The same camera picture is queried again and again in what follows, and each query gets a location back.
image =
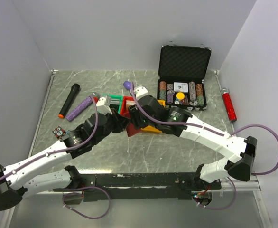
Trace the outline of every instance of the poker chip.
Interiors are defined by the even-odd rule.
[[[167,84],[167,90],[173,90],[173,84]]]
[[[204,105],[204,96],[198,96],[197,101],[199,105]]]
[[[196,84],[196,93],[198,105],[204,105],[204,91],[202,89],[202,84]]]
[[[198,101],[194,101],[194,102],[190,102],[191,106],[197,106],[198,105]]]
[[[173,101],[174,101],[174,91],[173,90],[169,90],[167,92],[167,104],[168,105],[172,105],[173,104]]]
[[[194,105],[196,104],[197,105],[197,96],[196,96],[196,87],[195,87],[195,82],[190,82],[188,84],[188,87],[190,89],[190,104],[191,105]]]
[[[167,92],[166,92],[165,89],[164,90],[160,90],[159,91],[159,99],[165,101],[166,100],[166,94],[167,94]]]
[[[159,84],[159,90],[166,90],[166,82],[164,81],[161,81],[160,84]]]

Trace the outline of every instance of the poker chip case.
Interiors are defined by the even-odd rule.
[[[169,84],[170,87],[174,82],[187,84],[195,82],[196,85],[202,85],[202,102],[197,105],[192,105],[190,102],[188,105],[179,105],[166,100],[166,106],[175,106],[182,109],[197,111],[206,109],[207,104],[204,89],[204,77],[211,57],[211,52],[212,50],[210,48],[204,47],[163,45],[159,61],[157,99],[159,100],[160,96],[163,98],[163,82],[165,82],[166,85]],[[174,92],[174,101],[176,100],[176,94],[177,92]],[[190,101],[190,90],[188,93],[184,94],[185,96],[188,96],[188,100]]]

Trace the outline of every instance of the black foam lining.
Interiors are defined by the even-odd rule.
[[[163,46],[159,76],[203,79],[211,57],[211,50],[199,47]]]

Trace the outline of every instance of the purple egg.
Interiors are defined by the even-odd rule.
[[[123,83],[123,86],[124,86],[124,88],[126,88],[127,90],[130,90],[130,88],[131,88],[131,82],[125,81],[125,82]]]

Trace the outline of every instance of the red box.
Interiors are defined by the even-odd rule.
[[[133,101],[133,100],[134,99],[131,96],[123,97],[120,115],[130,118],[129,111],[126,109],[126,101]],[[141,131],[142,131],[141,129],[135,129],[135,126],[132,123],[129,123],[129,125],[126,127],[126,132],[128,134],[128,137],[131,137]]]

